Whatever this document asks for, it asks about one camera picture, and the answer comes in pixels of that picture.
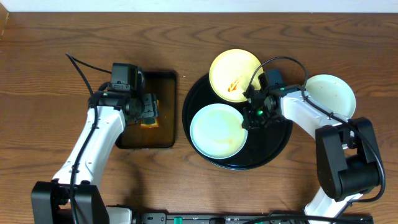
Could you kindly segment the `orange green sponge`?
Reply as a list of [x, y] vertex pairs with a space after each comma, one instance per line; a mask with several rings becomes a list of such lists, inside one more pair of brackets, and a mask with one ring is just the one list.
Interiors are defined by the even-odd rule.
[[159, 127], [159, 119], [158, 118], [147, 118], [141, 121], [141, 128], [158, 128]]

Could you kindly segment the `yellow plate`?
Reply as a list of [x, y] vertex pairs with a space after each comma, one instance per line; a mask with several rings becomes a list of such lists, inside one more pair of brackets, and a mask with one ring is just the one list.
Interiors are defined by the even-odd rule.
[[244, 92], [253, 73], [261, 65], [258, 58], [242, 49], [227, 50], [214, 59], [209, 80], [214, 92], [232, 103], [247, 101]]

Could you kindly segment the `light blue plate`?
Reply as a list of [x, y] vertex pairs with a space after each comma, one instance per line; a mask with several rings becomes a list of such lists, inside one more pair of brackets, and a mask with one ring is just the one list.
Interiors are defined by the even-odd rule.
[[230, 105], [215, 103], [200, 109], [190, 123], [190, 138], [196, 150], [211, 159], [227, 159], [245, 145], [248, 131], [243, 116]]

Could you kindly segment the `light green plate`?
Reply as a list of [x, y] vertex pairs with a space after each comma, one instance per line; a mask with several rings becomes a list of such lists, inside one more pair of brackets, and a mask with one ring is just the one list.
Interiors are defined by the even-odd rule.
[[356, 98], [354, 91], [344, 80], [328, 74], [315, 75], [308, 79], [306, 90], [314, 100], [333, 112], [353, 117]]

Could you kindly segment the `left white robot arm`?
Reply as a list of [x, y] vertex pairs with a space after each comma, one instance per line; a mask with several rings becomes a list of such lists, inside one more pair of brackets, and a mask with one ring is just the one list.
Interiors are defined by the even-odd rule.
[[83, 131], [68, 159], [50, 182], [31, 193], [35, 223], [137, 223], [131, 208], [107, 207], [99, 186], [114, 144], [130, 121], [158, 115], [156, 95], [96, 91], [88, 101]]

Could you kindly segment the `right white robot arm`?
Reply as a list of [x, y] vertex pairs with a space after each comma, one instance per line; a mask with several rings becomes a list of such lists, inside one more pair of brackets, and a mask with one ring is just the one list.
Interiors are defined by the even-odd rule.
[[304, 214], [338, 218], [353, 203], [374, 202], [386, 188], [376, 135], [370, 120], [350, 119], [312, 100], [303, 86], [281, 84], [243, 93], [250, 106], [243, 110], [243, 128], [292, 121], [315, 140], [320, 189]]

